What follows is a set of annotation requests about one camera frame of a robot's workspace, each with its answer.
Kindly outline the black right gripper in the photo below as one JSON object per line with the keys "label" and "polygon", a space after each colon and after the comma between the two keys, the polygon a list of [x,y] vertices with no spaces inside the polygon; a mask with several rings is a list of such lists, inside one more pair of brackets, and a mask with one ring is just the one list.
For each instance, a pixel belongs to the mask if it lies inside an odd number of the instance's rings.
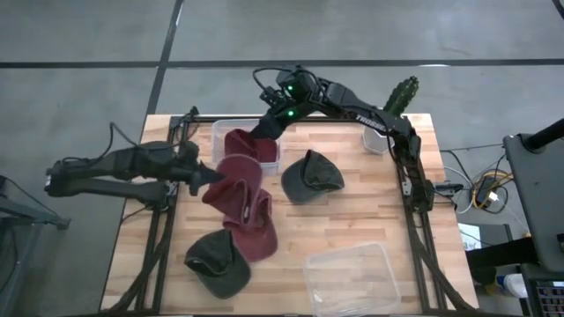
{"label": "black right gripper", "polygon": [[258,124],[249,132],[255,139],[278,140],[286,128],[314,112],[307,102],[289,103],[269,109]]}

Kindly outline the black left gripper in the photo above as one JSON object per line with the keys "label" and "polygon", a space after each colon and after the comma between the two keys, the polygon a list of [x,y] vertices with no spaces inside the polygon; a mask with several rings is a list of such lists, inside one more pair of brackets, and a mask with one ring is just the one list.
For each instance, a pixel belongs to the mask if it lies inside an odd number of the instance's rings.
{"label": "black left gripper", "polygon": [[199,189],[208,184],[222,181],[225,176],[202,163],[199,146],[191,141],[181,141],[177,152],[176,180],[189,186],[189,193],[197,196]]}

